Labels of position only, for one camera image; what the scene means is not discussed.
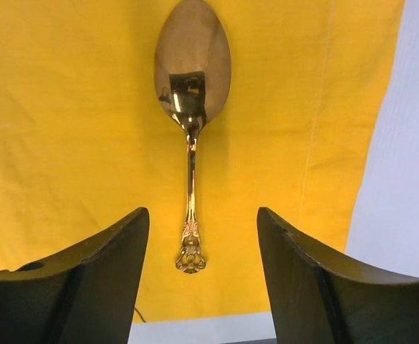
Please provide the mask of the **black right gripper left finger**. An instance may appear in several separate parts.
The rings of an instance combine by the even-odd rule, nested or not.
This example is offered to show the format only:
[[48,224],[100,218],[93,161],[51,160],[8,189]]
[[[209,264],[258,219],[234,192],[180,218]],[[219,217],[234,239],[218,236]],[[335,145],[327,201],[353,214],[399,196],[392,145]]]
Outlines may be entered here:
[[56,254],[0,270],[0,343],[126,343],[148,235],[140,207]]

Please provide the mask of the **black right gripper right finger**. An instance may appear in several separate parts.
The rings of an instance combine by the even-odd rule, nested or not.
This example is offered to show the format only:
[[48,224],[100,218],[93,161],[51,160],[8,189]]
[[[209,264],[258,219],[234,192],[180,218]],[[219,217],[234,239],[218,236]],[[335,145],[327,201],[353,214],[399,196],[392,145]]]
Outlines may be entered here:
[[419,343],[419,278],[353,259],[257,214],[278,343]]

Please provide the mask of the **yellow pikachu place mat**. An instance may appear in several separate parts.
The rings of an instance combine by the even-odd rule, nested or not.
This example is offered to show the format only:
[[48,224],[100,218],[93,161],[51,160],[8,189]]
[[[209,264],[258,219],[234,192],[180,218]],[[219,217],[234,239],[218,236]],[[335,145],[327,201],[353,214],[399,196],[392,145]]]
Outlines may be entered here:
[[266,206],[344,250],[392,71],[402,1],[213,1],[232,58],[196,155],[207,267],[175,268],[186,141],[155,98],[173,1],[0,1],[0,269],[89,237],[139,206],[149,321],[269,309]]

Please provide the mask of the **gold spoon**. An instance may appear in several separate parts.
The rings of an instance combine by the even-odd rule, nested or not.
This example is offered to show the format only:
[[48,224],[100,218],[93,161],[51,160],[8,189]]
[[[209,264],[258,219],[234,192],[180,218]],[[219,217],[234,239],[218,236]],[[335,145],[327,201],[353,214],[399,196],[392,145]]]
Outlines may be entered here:
[[204,269],[196,216],[196,148],[202,129],[221,112],[231,84],[225,31],[206,1],[179,1],[160,30],[155,48],[155,92],[165,113],[183,129],[187,145],[187,210],[177,269]]

